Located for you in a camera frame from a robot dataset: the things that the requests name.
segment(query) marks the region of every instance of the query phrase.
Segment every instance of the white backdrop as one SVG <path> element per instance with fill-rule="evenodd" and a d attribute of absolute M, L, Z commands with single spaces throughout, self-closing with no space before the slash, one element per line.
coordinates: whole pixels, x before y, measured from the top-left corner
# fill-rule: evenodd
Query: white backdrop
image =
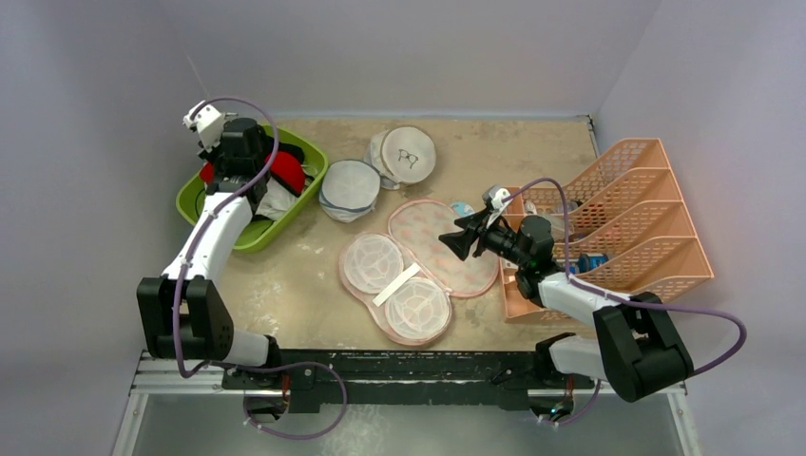
<path fill-rule="evenodd" d="M 690 382 L 706 454 L 801 454 L 806 445 L 806 3 L 664 0 L 598 115 L 604 150 L 660 137 L 716 278 L 685 296 L 735 312 L 749 340 Z M 678 318 L 696 364 L 736 339 Z"/>
<path fill-rule="evenodd" d="M 108 454 L 201 90 L 152 0 L 4 0 L 0 62 L 0 452 Z"/>
<path fill-rule="evenodd" d="M 213 95 L 285 116 L 589 114 L 660 0 L 162 0 Z"/>

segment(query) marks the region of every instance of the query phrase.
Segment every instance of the wooden table surface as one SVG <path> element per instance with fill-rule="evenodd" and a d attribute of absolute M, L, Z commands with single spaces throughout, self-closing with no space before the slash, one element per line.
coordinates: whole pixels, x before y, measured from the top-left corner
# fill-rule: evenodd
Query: wooden table surface
<path fill-rule="evenodd" d="M 315 143 L 330 162 L 360 159 L 375 133 L 413 124 L 434 140 L 437 165 L 426 180 L 381 190 L 374 212 L 352 223 L 329 218 L 317 200 L 256 254 L 234 253 L 218 284 L 239 328 L 272 334 L 281 348 L 403 349 L 375 325 L 364 304 L 341 285 L 336 259 L 361 232 L 384 233 L 392 211 L 406 200 L 462 200 L 478 209 L 495 183 L 520 185 L 550 176 L 568 182 L 595 160 L 582 122 L 451 120 L 282 120 Z M 453 298 L 448 330 L 431 350 L 533 350 L 556 333 L 593 332 L 575 322 L 506 323 L 500 281 L 485 294 Z"/>

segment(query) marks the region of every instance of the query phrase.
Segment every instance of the blue can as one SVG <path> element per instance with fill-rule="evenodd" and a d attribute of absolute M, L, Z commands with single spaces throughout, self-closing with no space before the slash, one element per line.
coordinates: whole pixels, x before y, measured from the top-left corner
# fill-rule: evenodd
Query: blue can
<path fill-rule="evenodd" d="M 608 260 L 607 254 L 581 254 L 577 261 L 577 267 L 580 274 L 587 273 L 607 263 Z"/>

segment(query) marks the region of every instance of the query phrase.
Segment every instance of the green plastic tub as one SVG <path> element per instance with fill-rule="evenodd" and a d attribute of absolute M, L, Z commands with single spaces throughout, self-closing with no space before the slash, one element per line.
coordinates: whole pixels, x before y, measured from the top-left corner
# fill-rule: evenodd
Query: green plastic tub
<path fill-rule="evenodd" d="M 263 126 L 271 135 L 271 126 Z M 308 172 L 314 171 L 314 182 L 302 192 L 297 202 L 285 213 L 285 216 L 278 221 L 260 220 L 249 223 L 243 232 L 240 233 L 238 241 L 235 243 L 235 250 L 247 254 L 258 252 L 264 249 L 272 239 L 276 238 L 280 231 L 293 220 L 299 211 L 314 198 L 322 184 L 322 179 L 327 171 L 327 157 L 318 147 L 311 144 L 296 133 L 279 128 L 279 140 L 283 143 L 298 145 L 305 152 L 305 164 L 309 166 Z M 199 214 L 204 208 L 204 182 L 196 174 L 179 191 L 176 199 L 177 210 L 185 220 L 191 225 L 196 225 L 199 221 Z"/>

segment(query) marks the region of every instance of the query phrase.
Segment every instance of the mesh laundry bag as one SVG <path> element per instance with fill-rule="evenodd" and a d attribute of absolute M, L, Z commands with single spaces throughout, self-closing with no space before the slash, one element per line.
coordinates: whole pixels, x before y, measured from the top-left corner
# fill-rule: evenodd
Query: mesh laundry bag
<path fill-rule="evenodd" d="M 319 204 L 331 219 L 351 222 L 375 206 L 380 176 L 360 160 L 337 161 L 330 165 L 319 189 Z"/>
<path fill-rule="evenodd" d="M 436 148 L 423 130 L 400 126 L 375 135 L 364 161 L 381 174 L 383 188 L 396 190 L 429 176 L 436 166 Z"/>
<path fill-rule="evenodd" d="M 339 257 L 342 284 L 398 344 L 435 340 L 451 322 L 450 296 L 480 295 L 497 277 L 496 256 L 463 262 L 439 242 L 438 235 L 456 231 L 456 217 L 431 199 L 406 203 L 389 220 L 390 236 L 360 234 Z"/>

